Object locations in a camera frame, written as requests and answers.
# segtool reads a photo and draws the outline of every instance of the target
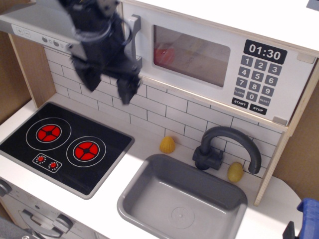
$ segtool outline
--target microwave window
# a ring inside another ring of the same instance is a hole
[[[154,64],[223,87],[230,48],[154,26]]]

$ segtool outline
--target gray faucet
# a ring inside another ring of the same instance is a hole
[[[210,146],[210,142],[217,136],[231,138],[244,146],[250,155],[249,172],[253,174],[259,172],[261,167],[261,155],[256,144],[241,131],[225,126],[214,127],[204,133],[201,146],[197,147],[193,155],[193,160],[198,169],[206,170],[208,168],[214,168],[219,170],[223,159],[223,151],[217,153],[213,147]]]

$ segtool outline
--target yellow toy fruit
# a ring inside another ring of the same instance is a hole
[[[172,153],[175,150],[175,142],[170,136],[166,136],[160,143],[160,151],[163,153]]]
[[[244,174],[243,165],[237,162],[230,165],[227,171],[227,177],[229,181],[233,183],[238,182],[243,177],[243,174]]]

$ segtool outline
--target sink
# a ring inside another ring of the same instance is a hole
[[[123,219],[161,239],[234,239],[247,208],[237,186],[163,154],[118,199]]]

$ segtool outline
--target stovetop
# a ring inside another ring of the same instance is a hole
[[[0,154],[89,199],[133,142],[129,135],[47,103],[0,144]]]

